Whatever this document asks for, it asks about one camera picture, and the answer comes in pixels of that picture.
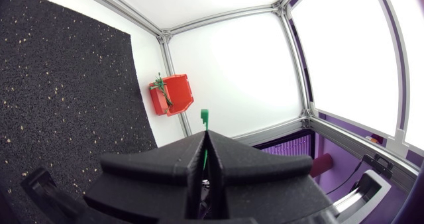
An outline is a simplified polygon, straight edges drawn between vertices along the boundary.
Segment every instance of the plant sprig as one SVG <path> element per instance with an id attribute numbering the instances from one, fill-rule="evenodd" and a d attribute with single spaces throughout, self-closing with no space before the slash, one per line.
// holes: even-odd
<path id="1" fill-rule="evenodd" d="M 162 92 L 162 94 L 164 94 L 165 99 L 166 99 L 166 103 L 169 106 L 171 106 L 171 105 L 173 105 L 173 103 L 172 103 L 172 101 L 168 97 L 168 94 L 166 94 L 166 91 L 165 91 L 165 85 L 166 85 L 166 83 L 164 83 L 164 80 L 160 77 L 160 72 L 158 74 L 159 74 L 159 78 L 156 77 L 156 81 L 153 83 L 153 86 L 149 87 L 149 89 L 158 88 Z"/>

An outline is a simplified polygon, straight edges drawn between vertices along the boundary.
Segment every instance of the red plastic bin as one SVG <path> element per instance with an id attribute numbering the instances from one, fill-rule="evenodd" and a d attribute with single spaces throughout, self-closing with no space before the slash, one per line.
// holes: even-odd
<path id="1" fill-rule="evenodd" d="M 166 84 L 165 91 L 173 103 L 166 113 L 167 116 L 186 111 L 194 101 L 187 75 L 173 75 L 163 78 L 163 81 Z M 156 88 L 150 90 L 150 95 L 152 96 L 156 114 L 164 115 L 165 110 L 168 108 L 164 94 Z"/>

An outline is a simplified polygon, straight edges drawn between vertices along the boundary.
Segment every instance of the red cylinder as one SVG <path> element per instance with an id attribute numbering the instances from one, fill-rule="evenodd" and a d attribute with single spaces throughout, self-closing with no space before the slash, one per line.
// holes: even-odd
<path id="1" fill-rule="evenodd" d="M 322 156 L 312 160 L 312 169 L 309 174 L 312 176 L 312 178 L 314 178 L 330 170 L 332 167 L 333 158 L 331 158 L 331 155 L 323 154 Z"/>

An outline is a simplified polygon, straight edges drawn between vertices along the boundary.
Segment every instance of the green peg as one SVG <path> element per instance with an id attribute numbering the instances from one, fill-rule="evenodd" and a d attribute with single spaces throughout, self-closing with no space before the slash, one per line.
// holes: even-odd
<path id="1" fill-rule="evenodd" d="M 202 109 L 200 111 L 200 118 L 202 119 L 203 124 L 206 123 L 206 130 L 207 130 L 207 127 L 208 127 L 208 124 L 209 124 L 209 110 L 208 109 Z"/>
<path id="2" fill-rule="evenodd" d="M 202 109 L 200 111 L 200 118 L 203 121 L 203 124 L 206 124 L 206 131 L 207 131 L 207 126 L 209 124 L 209 110 L 208 109 Z M 203 169 L 205 169 L 206 167 L 206 160 L 207 160 L 207 150 L 205 150 L 205 161 L 203 163 Z"/>

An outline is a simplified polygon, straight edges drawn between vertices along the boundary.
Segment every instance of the rubber mat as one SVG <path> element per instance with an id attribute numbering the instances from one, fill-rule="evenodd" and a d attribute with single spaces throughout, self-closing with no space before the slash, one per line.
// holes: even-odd
<path id="1" fill-rule="evenodd" d="M 156 143 L 130 35 L 46 0 L 0 0 L 0 25 L 0 190 L 19 221 L 45 223 L 29 172 L 83 202 L 101 154 Z"/>

